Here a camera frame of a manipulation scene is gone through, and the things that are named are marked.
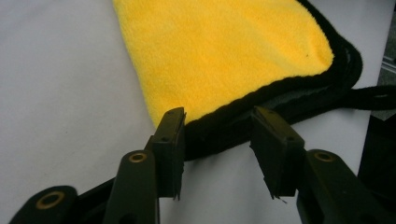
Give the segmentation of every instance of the gray floor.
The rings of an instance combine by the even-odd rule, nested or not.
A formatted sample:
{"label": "gray floor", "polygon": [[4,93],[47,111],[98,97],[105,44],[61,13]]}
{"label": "gray floor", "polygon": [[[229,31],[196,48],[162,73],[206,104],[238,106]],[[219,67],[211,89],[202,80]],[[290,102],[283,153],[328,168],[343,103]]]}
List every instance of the gray floor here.
{"label": "gray floor", "polygon": [[[396,58],[396,13],[393,13],[392,24],[389,29],[389,36],[387,47],[385,48],[385,56]],[[378,85],[396,85],[396,74],[391,73],[385,69],[381,69],[378,79]],[[390,116],[396,114],[395,110],[388,111],[374,111],[373,116],[379,119],[388,119]]]}

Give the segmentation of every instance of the yellow cloth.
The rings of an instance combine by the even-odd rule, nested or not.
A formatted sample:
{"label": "yellow cloth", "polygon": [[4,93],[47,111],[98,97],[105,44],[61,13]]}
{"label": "yellow cloth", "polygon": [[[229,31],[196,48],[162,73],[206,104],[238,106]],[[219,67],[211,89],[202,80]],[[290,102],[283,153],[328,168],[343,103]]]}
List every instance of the yellow cloth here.
{"label": "yellow cloth", "polygon": [[114,0],[157,126],[183,106],[186,123],[286,77],[332,65],[319,25],[296,0]]}

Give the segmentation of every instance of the white surface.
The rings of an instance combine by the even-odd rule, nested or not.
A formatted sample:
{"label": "white surface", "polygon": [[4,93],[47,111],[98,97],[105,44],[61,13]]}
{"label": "white surface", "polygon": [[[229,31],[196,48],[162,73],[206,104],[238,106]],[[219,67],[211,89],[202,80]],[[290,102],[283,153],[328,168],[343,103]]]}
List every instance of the white surface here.
{"label": "white surface", "polygon": [[[361,52],[357,87],[375,85],[394,0],[312,0]],[[293,127],[306,148],[359,169],[369,112],[335,110]],[[79,193],[108,180],[154,128],[110,0],[0,1],[0,223],[42,189]],[[188,162],[167,223],[299,223],[272,201],[248,144]]]}

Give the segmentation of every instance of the tabletop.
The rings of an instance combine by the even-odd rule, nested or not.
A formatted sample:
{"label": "tabletop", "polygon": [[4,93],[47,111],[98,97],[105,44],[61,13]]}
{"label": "tabletop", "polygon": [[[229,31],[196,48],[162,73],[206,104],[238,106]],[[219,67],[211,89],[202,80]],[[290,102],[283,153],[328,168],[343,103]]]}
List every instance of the tabletop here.
{"label": "tabletop", "polygon": [[[374,86],[395,0],[310,2],[360,51],[355,87]],[[337,109],[293,128],[356,174],[369,116]],[[107,181],[154,132],[111,1],[0,2],[0,223],[42,189]],[[262,178],[248,144],[186,162],[162,223],[300,222],[295,198],[272,200]]]}

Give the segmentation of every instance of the black fabric border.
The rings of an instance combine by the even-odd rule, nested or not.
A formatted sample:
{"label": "black fabric border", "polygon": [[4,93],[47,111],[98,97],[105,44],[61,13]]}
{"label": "black fabric border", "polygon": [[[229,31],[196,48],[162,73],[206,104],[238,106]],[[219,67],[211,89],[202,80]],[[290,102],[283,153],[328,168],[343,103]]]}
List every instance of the black fabric border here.
{"label": "black fabric border", "polygon": [[250,119],[230,122],[278,95],[298,89],[327,87],[326,90],[280,105],[276,111],[288,122],[308,119],[335,107],[361,74],[361,56],[308,1],[299,0],[317,20],[334,54],[328,71],[314,77],[288,77],[264,86],[241,99],[224,105],[186,125],[186,160],[195,160],[246,142],[250,137]]}

